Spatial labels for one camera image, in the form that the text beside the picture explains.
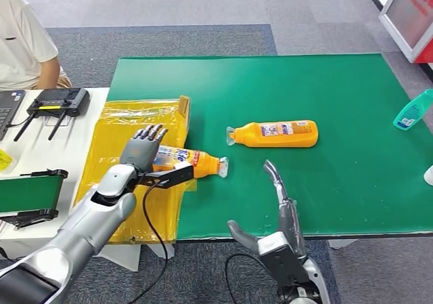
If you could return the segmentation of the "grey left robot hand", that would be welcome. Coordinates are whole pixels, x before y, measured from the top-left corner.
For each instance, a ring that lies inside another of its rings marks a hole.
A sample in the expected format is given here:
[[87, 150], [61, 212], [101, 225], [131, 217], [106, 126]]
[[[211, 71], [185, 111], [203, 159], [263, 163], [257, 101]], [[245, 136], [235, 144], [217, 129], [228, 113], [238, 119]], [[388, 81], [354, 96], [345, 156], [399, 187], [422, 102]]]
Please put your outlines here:
[[154, 159], [167, 131], [162, 124], [147, 125], [140, 129], [126, 144], [119, 163], [132, 165], [140, 173], [152, 172]]

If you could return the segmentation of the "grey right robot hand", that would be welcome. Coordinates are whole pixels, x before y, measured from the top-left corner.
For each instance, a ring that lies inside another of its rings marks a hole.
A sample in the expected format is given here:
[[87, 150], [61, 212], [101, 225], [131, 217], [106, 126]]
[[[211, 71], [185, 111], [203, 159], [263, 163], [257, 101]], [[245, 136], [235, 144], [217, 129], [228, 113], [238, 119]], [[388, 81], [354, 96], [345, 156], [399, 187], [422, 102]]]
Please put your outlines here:
[[273, 186], [276, 189], [278, 201], [278, 228], [277, 236], [270, 234], [263, 238], [258, 238], [240, 228], [234, 220], [229, 220], [227, 225], [232, 237], [237, 242], [256, 254], [265, 254], [271, 250], [271, 241], [284, 237], [296, 258], [303, 262], [306, 260], [307, 253], [304, 238], [301, 232], [298, 213], [293, 200], [288, 194], [277, 168], [269, 160], [263, 165]]

